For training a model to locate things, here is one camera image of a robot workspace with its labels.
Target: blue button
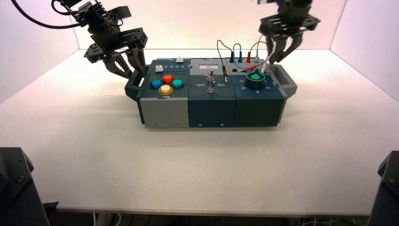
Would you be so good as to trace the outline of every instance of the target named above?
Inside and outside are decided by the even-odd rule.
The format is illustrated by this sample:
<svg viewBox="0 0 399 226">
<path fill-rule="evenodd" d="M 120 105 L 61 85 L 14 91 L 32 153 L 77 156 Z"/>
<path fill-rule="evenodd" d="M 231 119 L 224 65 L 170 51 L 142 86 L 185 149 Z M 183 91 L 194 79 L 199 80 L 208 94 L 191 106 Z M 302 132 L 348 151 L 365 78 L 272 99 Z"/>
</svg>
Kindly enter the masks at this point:
<svg viewBox="0 0 399 226">
<path fill-rule="evenodd" d="M 162 81 L 158 79 L 153 80 L 150 84 L 151 89 L 159 89 L 161 86 L 162 86 Z"/>
</svg>

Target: white backdrop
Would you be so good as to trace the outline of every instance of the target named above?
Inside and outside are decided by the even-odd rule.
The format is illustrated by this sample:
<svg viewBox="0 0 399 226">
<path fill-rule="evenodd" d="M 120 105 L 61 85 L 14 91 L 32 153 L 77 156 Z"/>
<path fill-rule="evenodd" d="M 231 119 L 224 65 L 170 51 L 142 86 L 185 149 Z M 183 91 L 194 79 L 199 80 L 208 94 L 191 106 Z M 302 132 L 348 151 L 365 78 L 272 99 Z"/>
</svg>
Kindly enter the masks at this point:
<svg viewBox="0 0 399 226">
<path fill-rule="evenodd" d="M 277 13 L 277 4 L 257 5 L 255 0 L 102 0 L 106 9 L 129 6 L 132 17 L 122 30 L 143 27 L 147 49 L 215 49 L 216 40 L 250 48 L 260 36 L 260 19 Z M 300 49 L 329 49 L 346 0 L 316 0 L 311 14 L 322 20 L 304 35 Z M 87 28 L 77 28 L 81 49 L 93 41 Z"/>
<path fill-rule="evenodd" d="M 53 25 L 71 24 L 53 13 L 49 0 L 18 0 L 33 18 Z M 0 103 L 65 60 L 78 49 L 73 29 L 51 30 L 23 17 L 10 0 L 0 1 Z"/>
<path fill-rule="evenodd" d="M 331 50 L 399 100 L 398 0 L 348 0 Z"/>
</svg>

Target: blue wire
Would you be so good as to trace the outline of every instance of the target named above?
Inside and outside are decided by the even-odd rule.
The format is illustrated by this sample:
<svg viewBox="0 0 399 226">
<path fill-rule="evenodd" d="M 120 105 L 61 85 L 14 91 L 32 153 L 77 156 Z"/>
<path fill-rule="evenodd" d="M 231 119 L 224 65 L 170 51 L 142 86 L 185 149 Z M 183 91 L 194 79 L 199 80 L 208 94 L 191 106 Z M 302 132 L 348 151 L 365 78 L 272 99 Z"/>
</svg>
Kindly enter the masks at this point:
<svg viewBox="0 0 399 226">
<path fill-rule="evenodd" d="M 237 65 L 236 58 L 235 58 L 235 53 L 234 53 L 234 47 L 235 47 L 236 45 L 239 45 L 239 50 L 241 51 L 241 45 L 240 45 L 239 43 L 234 44 L 234 46 L 233 46 L 233 61 L 234 61 L 234 64 L 235 64 L 236 67 L 238 67 L 239 69 L 241 69 L 241 70 L 243 70 L 243 71 L 246 71 L 244 68 L 241 68 L 240 66 Z"/>
</svg>

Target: robotic arm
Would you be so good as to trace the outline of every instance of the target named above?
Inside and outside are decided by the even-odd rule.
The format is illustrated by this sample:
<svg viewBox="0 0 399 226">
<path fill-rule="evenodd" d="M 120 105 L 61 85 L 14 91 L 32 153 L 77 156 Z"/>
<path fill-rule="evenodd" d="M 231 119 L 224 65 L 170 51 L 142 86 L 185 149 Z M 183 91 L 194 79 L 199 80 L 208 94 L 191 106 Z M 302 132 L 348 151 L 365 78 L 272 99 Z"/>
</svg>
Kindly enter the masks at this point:
<svg viewBox="0 0 399 226">
<path fill-rule="evenodd" d="M 266 0 L 266 3 L 273 2 L 278 4 L 279 13 L 261 19 L 259 27 L 259 32 L 266 37 L 271 64 L 280 62 L 298 48 L 303 32 L 313 31 L 320 23 L 319 19 L 309 15 L 312 0 Z M 292 38 L 292 44 L 285 50 L 288 37 Z"/>
<path fill-rule="evenodd" d="M 53 26 L 39 22 L 27 15 L 18 5 L 16 0 L 11 0 L 16 9 L 30 21 L 51 29 L 67 29 L 72 27 L 88 25 L 88 32 L 95 42 L 92 44 L 85 57 L 92 63 L 102 60 L 108 71 L 129 79 L 135 76 L 134 80 L 145 77 L 147 67 L 144 60 L 143 49 L 147 43 L 147 36 L 142 28 L 128 31 L 121 31 L 120 26 L 124 18 L 130 17 L 127 6 L 117 7 L 112 10 L 105 10 L 102 4 L 95 0 L 79 7 L 73 11 L 71 7 L 82 0 L 52 0 L 51 5 L 54 11 L 61 15 L 73 16 L 77 24 L 66 26 Z M 67 12 L 60 12 L 55 8 L 55 2 L 63 6 Z M 269 62 L 280 62 L 302 43 L 304 31 L 314 30 L 320 22 L 317 18 L 309 15 L 312 0 L 266 0 L 266 3 L 276 2 L 279 5 L 278 14 L 261 19 L 259 32 L 266 36 L 266 43 L 269 52 Z M 284 51 L 288 37 L 292 38 L 291 46 Z M 135 69 L 133 73 L 122 57 L 126 54 L 128 62 Z"/>
<path fill-rule="evenodd" d="M 122 19 L 130 17 L 127 6 L 117 7 L 106 11 L 102 4 L 96 0 L 95 4 L 87 2 L 79 7 L 78 11 L 72 11 L 71 7 L 82 0 L 56 0 L 64 6 L 68 12 L 76 19 L 81 27 L 88 25 L 88 32 L 92 34 L 94 40 L 85 57 L 92 63 L 102 60 L 108 71 L 130 78 L 133 72 L 122 57 L 126 53 L 130 65 L 138 72 L 141 77 L 147 73 L 143 49 L 147 43 L 147 36 L 142 28 L 136 28 L 121 32 L 120 26 Z M 122 52 L 116 50 L 127 47 Z"/>
</svg>

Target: white button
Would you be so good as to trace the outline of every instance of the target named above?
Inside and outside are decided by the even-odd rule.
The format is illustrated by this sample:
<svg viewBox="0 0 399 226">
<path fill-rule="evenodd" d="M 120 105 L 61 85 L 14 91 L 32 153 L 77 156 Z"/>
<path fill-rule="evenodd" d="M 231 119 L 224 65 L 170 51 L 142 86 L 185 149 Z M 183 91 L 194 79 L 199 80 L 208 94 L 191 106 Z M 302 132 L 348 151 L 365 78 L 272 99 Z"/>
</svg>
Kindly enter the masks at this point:
<svg viewBox="0 0 399 226">
<path fill-rule="evenodd" d="M 162 67 L 162 65 L 157 65 L 157 66 L 155 66 L 155 72 L 163 72 L 163 67 Z"/>
<path fill-rule="evenodd" d="M 183 63 L 184 59 L 181 57 L 176 58 L 176 63 Z"/>
</svg>

